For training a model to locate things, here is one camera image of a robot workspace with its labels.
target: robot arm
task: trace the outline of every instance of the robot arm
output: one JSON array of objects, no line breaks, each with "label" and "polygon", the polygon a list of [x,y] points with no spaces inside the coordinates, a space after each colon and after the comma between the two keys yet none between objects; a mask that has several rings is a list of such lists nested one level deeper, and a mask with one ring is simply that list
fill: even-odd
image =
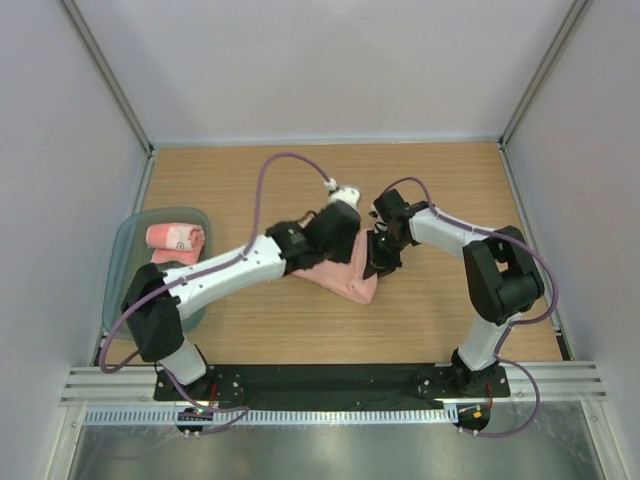
[{"label": "robot arm", "polygon": [[[279,222],[258,235],[250,250],[239,247],[198,264],[164,272],[154,264],[141,267],[125,295],[122,311],[149,292],[171,285],[127,320],[142,360],[159,362],[182,385],[205,375],[206,363],[184,337],[182,320],[250,285],[309,269],[324,260],[349,263],[360,229],[359,201],[357,189],[340,187],[330,194],[328,205],[304,226],[298,221]],[[227,263],[225,268],[216,268]]]},{"label": "robot arm", "polygon": [[454,376],[469,393],[484,388],[497,365],[494,352],[504,331],[544,294],[531,256],[488,235],[495,231],[524,242],[522,233],[513,226],[495,230],[450,215],[452,221],[445,222],[439,218],[439,209],[426,201],[410,205],[395,189],[380,195],[373,206],[379,221],[369,236],[368,274],[384,276],[395,271],[402,266],[402,250],[422,243],[464,262],[469,297],[477,313],[467,339],[453,352]]}]

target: plastic bin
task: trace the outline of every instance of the plastic bin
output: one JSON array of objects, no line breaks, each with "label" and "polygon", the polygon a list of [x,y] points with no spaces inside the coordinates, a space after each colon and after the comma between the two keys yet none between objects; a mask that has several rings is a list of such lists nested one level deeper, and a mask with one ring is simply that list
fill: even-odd
[{"label": "plastic bin", "polygon": [[[129,288],[133,276],[143,265],[151,263],[153,249],[145,241],[147,228],[156,223],[190,223],[200,225],[204,229],[204,248],[200,252],[200,261],[211,256],[211,225],[207,216],[200,210],[191,207],[159,208],[136,213],[124,221],[116,239],[113,242],[111,264],[104,294],[102,307],[102,324],[107,331],[111,331],[121,315],[120,307],[126,290]],[[179,263],[158,265],[161,270],[180,267]],[[204,316],[206,307],[198,310],[188,318],[182,320],[182,330],[193,330]],[[125,323],[116,334],[116,338],[131,340],[131,333]]]}]

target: white wall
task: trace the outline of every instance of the white wall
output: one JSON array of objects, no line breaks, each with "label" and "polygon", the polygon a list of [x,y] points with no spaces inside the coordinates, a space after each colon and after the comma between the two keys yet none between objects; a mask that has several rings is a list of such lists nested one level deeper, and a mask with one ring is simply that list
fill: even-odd
[{"label": "white wall", "polygon": [[154,142],[498,138],[570,0],[78,0]]},{"label": "white wall", "polygon": [[571,346],[595,359],[628,459],[640,456],[638,52],[640,3],[594,2],[510,145]]},{"label": "white wall", "polygon": [[4,2],[0,69],[0,476],[29,480],[94,347],[144,155],[55,1]]}]

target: wooden tabletop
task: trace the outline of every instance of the wooden tabletop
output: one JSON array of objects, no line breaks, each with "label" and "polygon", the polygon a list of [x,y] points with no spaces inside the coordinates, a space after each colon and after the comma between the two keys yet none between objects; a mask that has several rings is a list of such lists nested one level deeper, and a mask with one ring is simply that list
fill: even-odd
[{"label": "wooden tabletop", "polygon": [[[247,242],[258,171],[279,151],[317,161],[339,183],[362,191],[364,225],[372,200],[392,181],[422,178],[436,205],[450,215],[485,226],[520,226],[495,144],[313,145],[163,149],[145,209],[192,206],[212,224],[214,255]],[[413,185],[399,187],[411,203]],[[320,176],[295,159],[270,167],[262,202],[261,231],[280,220],[319,210],[327,193]],[[428,245],[407,247],[404,266],[381,279],[373,302],[359,305],[322,287],[288,276],[229,295],[209,305],[188,334],[211,363],[312,364],[448,361],[471,326],[463,265]],[[533,313],[545,308],[539,301]],[[117,340],[115,363],[132,342]],[[506,358],[560,360],[551,324],[517,329],[503,349]]]}]

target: towel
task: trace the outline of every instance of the towel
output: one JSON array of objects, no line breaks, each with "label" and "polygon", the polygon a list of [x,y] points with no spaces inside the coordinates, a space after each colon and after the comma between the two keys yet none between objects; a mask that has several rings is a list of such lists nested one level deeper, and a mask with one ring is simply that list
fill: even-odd
[{"label": "towel", "polygon": [[328,288],[357,303],[368,304],[378,285],[378,276],[362,278],[367,264],[367,230],[360,230],[351,252],[351,262],[325,260],[309,270],[296,270],[293,275]]},{"label": "towel", "polygon": [[147,229],[146,242],[153,252],[153,263],[179,262],[183,265],[198,263],[204,246],[204,229],[199,225],[163,223]]}]

